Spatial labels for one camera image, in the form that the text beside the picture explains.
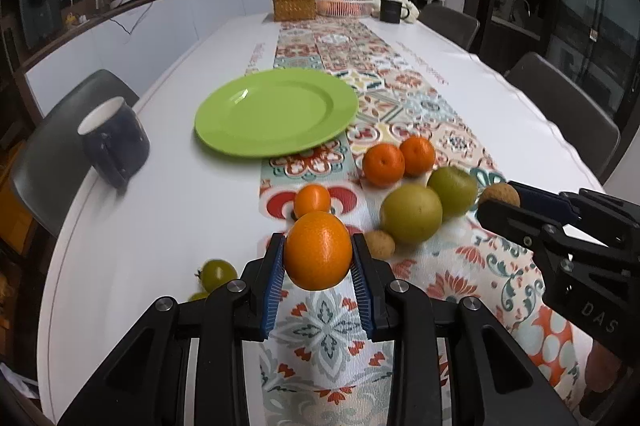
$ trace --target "orange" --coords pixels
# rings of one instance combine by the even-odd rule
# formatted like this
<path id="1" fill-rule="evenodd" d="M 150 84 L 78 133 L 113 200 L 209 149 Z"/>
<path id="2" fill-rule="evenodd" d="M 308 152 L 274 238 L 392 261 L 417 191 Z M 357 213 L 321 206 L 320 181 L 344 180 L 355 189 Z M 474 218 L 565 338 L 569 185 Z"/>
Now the orange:
<path id="1" fill-rule="evenodd" d="M 433 168 L 436 151 L 429 139 L 412 135 L 400 145 L 404 155 L 404 172 L 411 177 L 419 177 Z"/>
<path id="2" fill-rule="evenodd" d="M 307 213 L 293 225 L 282 263 L 291 281 L 308 291 L 340 283 L 351 265 L 351 237 L 331 213 Z"/>
<path id="3" fill-rule="evenodd" d="M 362 172 L 370 183 L 388 188 L 404 175 L 404 156 L 393 144 L 377 144 L 364 155 Z"/>
<path id="4" fill-rule="evenodd" d="M 293 213 L 296 218 L 314 211 L 328 212 L 331 210 L 331 195 L 320 184 L 309 184 L 302 188 L 293 199 Z"/>

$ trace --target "dining table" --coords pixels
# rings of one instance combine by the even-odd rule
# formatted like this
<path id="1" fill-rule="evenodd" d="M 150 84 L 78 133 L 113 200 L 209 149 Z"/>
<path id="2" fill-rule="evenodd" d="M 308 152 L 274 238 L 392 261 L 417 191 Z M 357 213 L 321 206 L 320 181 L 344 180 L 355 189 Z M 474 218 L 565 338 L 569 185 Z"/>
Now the dining table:
<path id="1" fill-rule="evenodd" d="M 343 132 L 316 148 L 263 159 L 225 156 L 195 135 L 196 111 L 217 88 L 295 67 L 324 70 L 353 88 L 358 113 Z M 146 164 L 124 193 L 89 170 L 47 274 L 37 369 L 42 409 L 53 422 L 156 298 L 186 301 L 199 291 L 194 273 L 208 259 L 227 260 L 241 273 L 263 256 L 272 233 L 293 225 L 292 201 L 305 184 L 327 187 L 350 232 L 375 229 L 389 190 L 369 184 L 361 168 L 379 142 L 424 136 L 438 167 L 463 168 L 480 188 L 515 180 L 554 193 L 603 191 L 521 91 L 420 22 L 235 18 L 185 52 L 133 108 L 150 140 Z M 448 220 L 417 248 L 399 247 L 389 260 L 394 275 L 433 298 L 478 296 L 574 406 L 591 339 L 542 303 L 532 252 L 484 230 L 475 210 Z M 196 349 L 193 340 L 187 425 Z M 446 421 L 449 371 L 443 344 L 439 349 Z M 252 425 L 386 423 L 393 344 L 367 340 L 350 274 L 318 292 L 286 278 L 275 328 L 243 350 Z"/>

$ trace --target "white plastic basket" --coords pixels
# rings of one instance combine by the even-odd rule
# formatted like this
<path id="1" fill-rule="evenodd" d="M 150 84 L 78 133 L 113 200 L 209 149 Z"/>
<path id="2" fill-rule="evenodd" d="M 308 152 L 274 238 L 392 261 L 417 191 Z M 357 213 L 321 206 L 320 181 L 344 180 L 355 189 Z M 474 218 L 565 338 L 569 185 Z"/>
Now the white plastic basket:
<path id="1" fill-rule="evenodd" d="M 316 0 L 316 12 L 332 18 L 362 18 L 372 9 L 373 0 Z"/>

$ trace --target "mug handle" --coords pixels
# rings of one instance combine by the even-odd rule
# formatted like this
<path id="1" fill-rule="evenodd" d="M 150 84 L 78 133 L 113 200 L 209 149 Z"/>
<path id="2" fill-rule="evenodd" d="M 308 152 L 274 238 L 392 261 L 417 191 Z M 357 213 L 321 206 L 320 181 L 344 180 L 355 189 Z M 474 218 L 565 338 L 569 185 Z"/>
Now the mug handle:
<path id="1" fill-rule="evenodd" d="M 101 135 L 100 139 L 99 154 L 103 158 L 103 160 L 100 161 L 100 170 L 109 180 L 109 184 L 117 190 L 123 190 L 127 187 L 129 181 L 120 173 L 120 165 L 109 148 L 109 137 L 107 135 Z"/>

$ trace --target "gray chair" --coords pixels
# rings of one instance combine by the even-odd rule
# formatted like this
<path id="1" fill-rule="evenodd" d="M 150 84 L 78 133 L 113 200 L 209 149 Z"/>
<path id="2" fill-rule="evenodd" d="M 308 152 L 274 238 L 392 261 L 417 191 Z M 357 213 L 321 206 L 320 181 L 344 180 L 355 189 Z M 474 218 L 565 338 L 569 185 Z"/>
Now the gray chair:
<path id="1" fill-rule="evenodd" d="M 426 5 L 418 15 L 418 20 L 465 51 L 471 47 L 480 28 L 480 22 L 473 16 L 439 3 Z"/>
<path id="2" fill-rule="evenodd" d="M 505 79 L 556 124 L 584 163 L 599 176 L 620 141 L 620 130 L 582 89 L 544 58 L 530 52 Z"/>
<path id="3" fill-rule="evenodd" d="M 107 99 L 122 96 L 133 106 L 138 96 L 108 70 L 98 70 L 69 92 L 38 125 L 11 170 L 12 189 L 34 218 L 58 236 L 89 171 L 78 126 Z"/>

